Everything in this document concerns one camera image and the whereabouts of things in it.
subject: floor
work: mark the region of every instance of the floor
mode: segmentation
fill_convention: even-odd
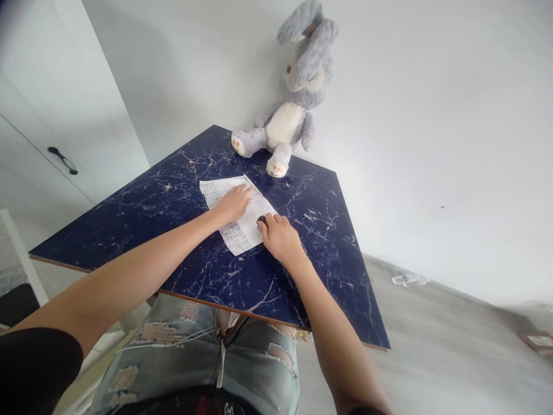
[[[523,343],[529,321],[432,283],[394,285],[366,261],[392,350],[369,350],[396,414],[551,414],[553,357]],[[298,342],[298,414],[334,414],[312,342]]]

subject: bunny paw pad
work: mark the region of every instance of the bunny paw pad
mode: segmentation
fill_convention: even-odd
[[[240,155],[243,156],[245,153],[244,143],[241,139],[232,134],[232,147]]]
[[[269,163],[267,166],[267,173],[276,178],[284,177],[286,174],[287,168],[281,163]]]

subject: bunny belly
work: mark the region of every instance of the bunny belly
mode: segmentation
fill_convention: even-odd
[[[290,144],[305,118],[305,110],[294,103],[284,103],[267,124],[267,143],[273,149],[279,144]]]

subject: blue marble table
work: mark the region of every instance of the blue marble table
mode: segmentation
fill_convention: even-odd
[[[289,218],[331,295],[367,345],[389,349],[336,173],[292,157],[288,174],[265,173],[269,154],[238,156],[230,131],[211,126],[31,251],[36,259],[94,270],[207,210],[200,180],[246,174]],[[308,220],[304,214],[312,217]],[[216,232],[193,250],[164,292],[309,328],[293,280],[259,245],[234,256]]]

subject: white paper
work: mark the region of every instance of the white paper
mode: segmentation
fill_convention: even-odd
[[[528,336],[536,346],[553,347],[553,339],[549,336]]]
[[[209,209],[217,206],[217,203],[230,189],[241,184],[245,184],[246,188],[253,187],[250,196],[252,203],[249,204],[246,213],[237,222],[219,229],[227,248],[235,256],[263,242],[263,235],[257,227],[257,218],[269,212],[276,213],[277,211],[246,175],[230,179],[210,180],[208,182],[200,181],[200,191],[205,196]]]

